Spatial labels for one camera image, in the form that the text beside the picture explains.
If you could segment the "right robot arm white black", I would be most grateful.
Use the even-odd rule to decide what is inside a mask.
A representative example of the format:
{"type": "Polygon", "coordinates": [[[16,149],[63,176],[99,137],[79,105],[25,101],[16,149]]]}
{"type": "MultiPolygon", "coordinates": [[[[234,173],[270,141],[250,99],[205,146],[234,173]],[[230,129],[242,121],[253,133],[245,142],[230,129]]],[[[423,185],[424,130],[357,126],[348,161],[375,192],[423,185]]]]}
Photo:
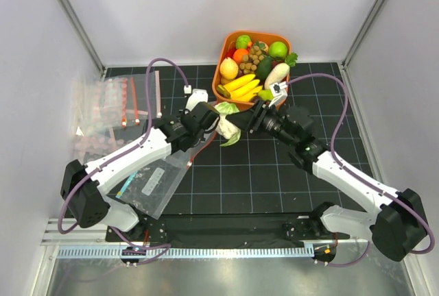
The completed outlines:
{"type": "Polygon", "coordinates": [[[278,110],[264,101],[250,109],[226,115],[244,132],[265,132],[288,146],[292,163],[356,201],[361,210],[324,202],[311,213],[309,231],[316,238],[342,233],[372,243],[385,257],[400,262],[419,254],[417,246],[429,238],[435,244],[420,196],[412,189],[399,191],[371,178],[339,157],[313,133],[313,119],[302,107],[278,110]]]}

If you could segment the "white cauliflower toy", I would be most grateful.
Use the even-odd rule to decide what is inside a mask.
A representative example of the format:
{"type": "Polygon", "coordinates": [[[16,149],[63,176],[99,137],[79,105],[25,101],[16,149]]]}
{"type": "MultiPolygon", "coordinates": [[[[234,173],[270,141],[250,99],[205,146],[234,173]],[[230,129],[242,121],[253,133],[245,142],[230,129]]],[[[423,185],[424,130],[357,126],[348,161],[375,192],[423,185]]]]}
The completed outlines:
{"type": "Polygon", "coordinates": [[[221,147],[234,145],[241,138],[241,130],[229,122],[226,117],[229,114],[238,113],[238,107],[234,103],[221,102],[214,105],[214,108],[219,112],[219,123],[215,131],[226,139],[226,142],[222,143],[221,147]]]}

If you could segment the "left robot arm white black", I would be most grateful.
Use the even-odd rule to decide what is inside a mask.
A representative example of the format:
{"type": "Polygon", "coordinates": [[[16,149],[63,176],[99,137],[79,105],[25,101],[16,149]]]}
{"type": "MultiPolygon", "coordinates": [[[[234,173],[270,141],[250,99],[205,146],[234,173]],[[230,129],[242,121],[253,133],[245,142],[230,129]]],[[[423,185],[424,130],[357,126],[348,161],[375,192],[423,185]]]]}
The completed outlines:
{"type": "Polygon", "coordinates": [[[61,187],[64,201],[58,217],[70,212],[81,228],[103,223],[115,228],[129,240],[138,241],[145,234],[145,224],[133,207],[109,197],[109,192],[139,169],[178,151],[195,147],[203,135],[212,132],[219,112],[209,103],[200,102],[177,115],[148,119],[145,133],[128,145],[87,164],[73,160],[66,166],[61,187]]]}

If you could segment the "orange zipper clear bag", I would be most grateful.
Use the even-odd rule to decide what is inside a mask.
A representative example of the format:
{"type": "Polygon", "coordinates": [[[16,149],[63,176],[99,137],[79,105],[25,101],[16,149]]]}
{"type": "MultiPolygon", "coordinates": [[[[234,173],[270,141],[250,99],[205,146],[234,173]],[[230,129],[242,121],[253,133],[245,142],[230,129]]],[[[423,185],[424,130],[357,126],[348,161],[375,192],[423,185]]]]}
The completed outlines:
{"type": "Polygon", "coordinates": [[[210,134],[203,134],[200,141],[186,151],[179,150],[166,158],[164,162],[170,164],[177,169],[187,170],[193,164],[195,157],[200,154],[217,136],[217,132],[211,132],[210,134]]]}

